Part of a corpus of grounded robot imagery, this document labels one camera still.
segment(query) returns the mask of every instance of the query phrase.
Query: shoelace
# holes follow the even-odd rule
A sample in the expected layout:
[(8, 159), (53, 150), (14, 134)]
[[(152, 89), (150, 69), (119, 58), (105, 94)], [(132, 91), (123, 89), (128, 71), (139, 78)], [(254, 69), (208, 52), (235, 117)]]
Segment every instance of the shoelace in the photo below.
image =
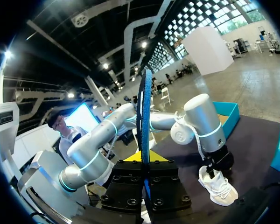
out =
[(203, 152), (202, 152), (201, 144), (200, 144), (200, 140), (199, 140), (199, 136), (198, 136), (198, 133), (197, 133), (196, 129), (195, 129), (192, 125), (187, 124), (187, 122), (184, 120), (185, 115), (184, 115), (184, 116), (178, 116), (177, 111), (176, 111), (175, 114), (174, 114), (174, 116), (175, 116), (175, 117), (174, 117), (174, 120), (175, 120), (178, 124), (183, 125), (183, 126), (187, 126), (187, 127), (189, 127), (189, 128), (193, 131), (194, 136), (195, 136), (195, 138), (196, 138), (196, 143), (197, 143), (197, 147), (198, 147), (198, 152), (199, 152), (199, 154), (200, 154), (200, 156), (201, 156), (201, 159), (204, 161), (204, 160), (205, 160), (205, 156), (204, 156), (204, 154), (203, 154)]
[(205, 186), (209, 193), (212, 196), (220, 196), (222, 199), (225, 199), (228, 194), (231, 192), (231, 185), (228, 183), (228, 179), (224, 177), (224, 183), (222, 183), (219, 187), (219, 190), (212, 189), (208, 186)]

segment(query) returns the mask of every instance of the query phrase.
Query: white pillar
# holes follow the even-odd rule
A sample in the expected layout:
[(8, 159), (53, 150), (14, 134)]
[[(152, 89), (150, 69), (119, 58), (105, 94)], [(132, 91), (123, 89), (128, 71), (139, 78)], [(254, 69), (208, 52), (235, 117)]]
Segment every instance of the white pillar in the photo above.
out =
[(108, 93), (108, 95), (111, 97), (111, 99), (114, 100), (115, 96), (113, 95), (113, 93), (108, 88), (105, 88), (105, 90)]
[(101, 92), (98, 90), (98, 87), (95, 85), (94, 81), (92, 78), (90, 78), (89, 76), (87, 76), (85, 78), (85, 82), (87, 83), (89, 89), (92, 91), (95, 99), (98, 101), (98, 103), (101, 106), (106, 106), (108, 105), (107, 101), (105, 100), (105, 98), (103, 97), (103, 95), (101, 94)]

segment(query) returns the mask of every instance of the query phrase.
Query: white duct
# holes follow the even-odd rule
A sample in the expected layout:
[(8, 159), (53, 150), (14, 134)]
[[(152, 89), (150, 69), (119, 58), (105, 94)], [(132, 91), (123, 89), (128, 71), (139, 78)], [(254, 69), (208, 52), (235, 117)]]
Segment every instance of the white duct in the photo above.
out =
[(38, 108), (41, 106), (45, 98), (59, 98), (60, 100), (62, 100), (64, 99), (65, 94), (61, 92), (19, 91), (17, 92), (17, 96), (21, 97), (22, 100), (28, 98), (37, 98), (31, 112), (20, 116), (20, 122), (21, 122), (32, 118), (36, 114)]
[(153, 26), (152, 26), (148, 36), (149, 36), (149, 38), (154, 38), (155, 30), (157, 29), (157, 27), (161, 21), (161, 17), (165, 14), (170, 2), (171, 2), (171, 0), (164, 0), (161, 5), (161, 8), (156, 16), (147, 17), (147, 18), (144, 18), (141, 20), (134, 21), (126, 27), (125, 32), (124, 32), (124, 41), (125, 41), (125, 43), (124, 43), (124, 54), (125, 54), (124, 77), (125, 77), (126, 84), (128, 84), (130, 82), (130, 69), (131, 69), (130, 60), (131, 60), (134, 28), (153, 22)]
[[(89, 9), (85, 10), (84, 12), (82, 12), (82, 14), (87, 16), (87, 18), (90, 20), (91, 18), (100, 15), (101, 13), (110, 11), (111, 9), (119, 7), (119, 6), (123, 6), (125, 4), (130, 3), (131, 1), (133, 1), (133, 0), (109, 0), (109, 1), (103, 2), (101, 4), (98, 4), (96, 6), (93, 6)], [(73, 24), (75, 24), (76, 17), (79, 17), (80, 15), (81, 14), (79, 14), (71, 19)]]

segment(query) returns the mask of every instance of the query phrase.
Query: white cube structure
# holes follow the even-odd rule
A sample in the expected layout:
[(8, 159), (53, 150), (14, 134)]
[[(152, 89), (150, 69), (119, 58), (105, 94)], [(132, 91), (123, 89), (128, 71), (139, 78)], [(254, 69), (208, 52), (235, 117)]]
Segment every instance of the white cube structure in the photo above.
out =
[(213, 27), (198, 27), (182, 40), (201, 75), (223, 71), (233, 58), (220, 34)]

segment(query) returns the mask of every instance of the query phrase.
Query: black cap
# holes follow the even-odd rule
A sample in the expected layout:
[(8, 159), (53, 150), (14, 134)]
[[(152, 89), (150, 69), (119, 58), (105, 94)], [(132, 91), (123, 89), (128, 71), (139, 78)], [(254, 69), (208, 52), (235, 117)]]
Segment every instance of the black cap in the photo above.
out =
[(50, 128), (52, 128), (53, 124), (55, 123), (59, 115), (60, 115), (60, 111), (52, 110), (49, 117), (47, 118), (47, 123)]

